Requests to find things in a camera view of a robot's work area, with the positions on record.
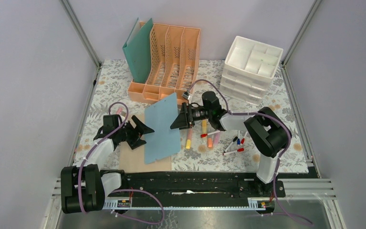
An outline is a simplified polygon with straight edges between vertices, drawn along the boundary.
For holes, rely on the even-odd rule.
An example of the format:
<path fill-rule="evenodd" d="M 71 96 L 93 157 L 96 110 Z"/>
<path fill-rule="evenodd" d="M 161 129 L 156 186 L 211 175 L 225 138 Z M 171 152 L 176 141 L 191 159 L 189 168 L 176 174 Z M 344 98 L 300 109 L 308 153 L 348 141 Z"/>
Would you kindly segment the light blue folder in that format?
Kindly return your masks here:
<path fill-rule="evenodd" d="M 145 135 L 144 163 L 172 156 L 181 151 L 181 135 L 179 129 L 170 126 L 178 115 L 177 94 L 161 99 L 144 110 L 145 124 L 154 130 Z"/>

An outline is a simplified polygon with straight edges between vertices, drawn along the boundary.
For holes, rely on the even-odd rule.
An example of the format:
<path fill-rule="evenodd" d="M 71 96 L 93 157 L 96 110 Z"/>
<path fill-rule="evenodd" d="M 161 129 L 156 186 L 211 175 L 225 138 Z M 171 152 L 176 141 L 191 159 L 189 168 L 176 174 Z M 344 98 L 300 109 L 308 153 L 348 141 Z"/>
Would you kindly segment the green folder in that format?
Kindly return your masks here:
<path fill-rule="evenodd" d="M 152 28 L 152 19 L 145 22 L 143 26 L 137 19 L 122 47 L 133 81 L 136 83 L 145 83 L 151 71 L 150 33 Z"/>

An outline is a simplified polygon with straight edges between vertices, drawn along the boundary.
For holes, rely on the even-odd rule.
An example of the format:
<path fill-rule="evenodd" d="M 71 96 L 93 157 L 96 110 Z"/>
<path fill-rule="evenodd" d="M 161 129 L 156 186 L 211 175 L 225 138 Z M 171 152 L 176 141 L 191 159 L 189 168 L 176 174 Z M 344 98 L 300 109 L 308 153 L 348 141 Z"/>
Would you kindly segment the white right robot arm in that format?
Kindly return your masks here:
<path fill-rule="evenodd" d="M 231 113 L 222 108 L 215 92 L 202 94 L 202 105 L 182 103 L 181 109 L 172 122 L 171 129 L 189 129 L 196 121 L 208 120 L 218 131 L 245 131 L 250 135 L 260 152 L 259 167 L 254 184 L 256 194 L 265 197 L 273 191 L 272 181 L 278 174 L 279 158 L 291 144 L 289 128 L 269 108 L 258 112 Z"/>

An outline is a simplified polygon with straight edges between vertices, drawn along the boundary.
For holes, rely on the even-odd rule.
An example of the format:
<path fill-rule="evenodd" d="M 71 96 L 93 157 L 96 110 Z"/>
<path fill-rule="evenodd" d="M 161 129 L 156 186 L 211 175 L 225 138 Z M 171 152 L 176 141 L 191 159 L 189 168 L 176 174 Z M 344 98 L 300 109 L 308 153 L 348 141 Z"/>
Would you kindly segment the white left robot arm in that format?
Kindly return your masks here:
<path fill-rule="evenodd" d="M 124 172 L 103 170 L 107 157 L 116 147 L 125 142 L 131 149 L 146 144 L 143 135 L 154 130 L 139 118 L 132 116 L 124 121 L 121 115 L 103 117 L 103 125 L 93 139 L 92 152 L 69 167 L 61 170 L 61 209 L 65 214 L 102 210 L 105 199 L 111 192 L 123 196 L 129 184 L 123 180 Z"/>

